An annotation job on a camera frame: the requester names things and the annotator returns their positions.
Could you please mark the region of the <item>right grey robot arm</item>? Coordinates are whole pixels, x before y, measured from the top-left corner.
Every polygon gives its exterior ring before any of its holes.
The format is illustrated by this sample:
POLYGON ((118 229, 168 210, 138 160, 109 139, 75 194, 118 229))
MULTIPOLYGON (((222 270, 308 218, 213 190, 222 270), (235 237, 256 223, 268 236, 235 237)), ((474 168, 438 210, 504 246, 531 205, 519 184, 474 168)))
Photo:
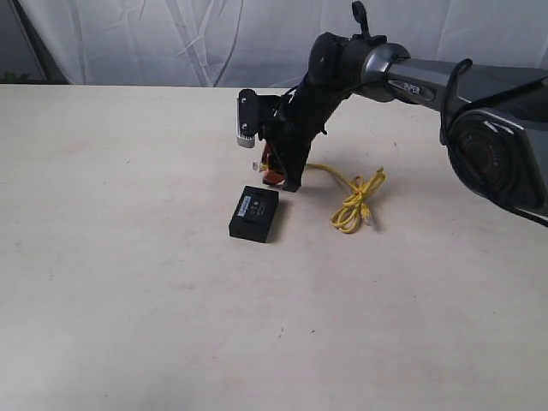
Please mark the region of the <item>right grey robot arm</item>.
POLYGON ((412 58, 383 36, 320 35, 301 83, 277 98, 259 135, 263 181, 294 192, 313 139, 360 95, 440 115, 440 142, 472 192, 518 217, 547 222, 547 73, 536 68, 412 58))

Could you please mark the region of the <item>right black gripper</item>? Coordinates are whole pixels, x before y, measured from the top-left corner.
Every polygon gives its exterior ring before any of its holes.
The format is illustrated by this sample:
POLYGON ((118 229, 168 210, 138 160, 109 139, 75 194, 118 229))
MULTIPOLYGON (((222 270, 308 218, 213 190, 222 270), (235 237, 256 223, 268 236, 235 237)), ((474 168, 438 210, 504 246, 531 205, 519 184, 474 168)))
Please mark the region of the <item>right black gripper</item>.
POLYGON ((321 86, 309 79, 302 80, 293 94, 282 96, 276 121, 266 130, 260 160, 265 185, 283 185, 291 193, 299 190, 314 138, 325 132, 335 109, 349 97, 345 88, 321 86))

